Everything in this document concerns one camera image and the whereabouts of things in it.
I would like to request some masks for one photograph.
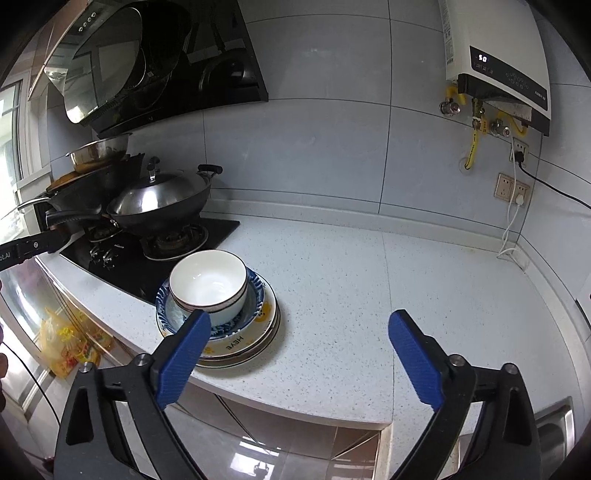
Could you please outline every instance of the frying pan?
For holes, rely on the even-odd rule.
[[[143,158],[143,154],[135,155],[87,174],[69,176],[63,181],[58,179],[49,185],[46,196],[24,202],[17,209],[47,202],[62,215],[71,210],[95,210],[110,202],[127,185],[139,178]],[[82,216],[69,220],[94,220],[94,217]]]

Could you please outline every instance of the stacked plates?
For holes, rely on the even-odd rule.
[[[156,322],[163,336],[176,333],[189,316],[170,293],[166,280],[156,295]],[[273,289],[257,273],[248,270],[246,301],[230,322],[212,328],[198,367],[226,368],[258,355],[277,334],[281,314]]]

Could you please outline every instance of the wok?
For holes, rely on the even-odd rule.
[[[183,181],[174,181],[172,173],[163,173],[160,177],[154,173],[154,160],[158,161],[152,159],[148,163],[150,177],[130,185],[105,210],[48,213],[47,226],[74,219],[107,217],[129,233],[150,236],[190,223],[207,202],[212,178],[223,169],[216,165],[199,165],[196,173],[177,174],[176,178]]]

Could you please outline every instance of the electrical outlet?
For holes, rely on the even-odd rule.
[[[506,202],[511,200],[511,191],[513,190],[513,178],[504,173],[499,173],[496,181],[495,197]]]
[[[530,146],[523,140],[513,137],[513,152],[523,152],[522,165],[525,167],[525,163],[527,162],[527,154],[530,152]]]
[[[517,180],[517,186],[515,186],[515,197],[517,197],[519,194],[523,195],[524,201],[523,203],[527,203],[527,194],[530,192],[530,186],[525,184],[525,183],[521,183],[519,180]]]
[[[529,192],[530,186],[518,180],[515,186],[513,202],[515,202],[518,195],[523,195],[524,203],[527,203]],[[513,193],[513,177],[499,173],[499,178],[496,181],[495,197],[508,202],[511,200],[511,193]]]

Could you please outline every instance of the gas stove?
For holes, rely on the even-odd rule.
[[[85,232],[61,255],[153,305],[160,285],[181,258],[217,248],[238,225],[237,220],[195,218],[178,230],[140,238],[105,222]]]

